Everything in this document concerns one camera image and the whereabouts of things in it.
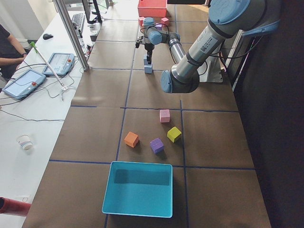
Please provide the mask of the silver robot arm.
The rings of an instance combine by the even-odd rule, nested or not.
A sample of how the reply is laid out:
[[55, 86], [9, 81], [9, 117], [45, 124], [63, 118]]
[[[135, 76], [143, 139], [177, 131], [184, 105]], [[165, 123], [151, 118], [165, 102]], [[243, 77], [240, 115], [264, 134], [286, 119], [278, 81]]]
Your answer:
[[207, 26], [196, 41], [184, 52], [177, 33], [160, 31], [153, 18], [145, 18], [143, 35], [135, 46], [144, 45], [147, 61], [152, 62], [152, 51], [160, 43], [169, 46], [176, 62], [161, 75], [161, 87], [166, 93], [191, 93], [199, 85], [197, 72], [216, 48], [239, 30], [245, 36], [263, 36], [274, 32], [280, 22], [282, 1], [280, 0], [213, 0], [209, 8]]

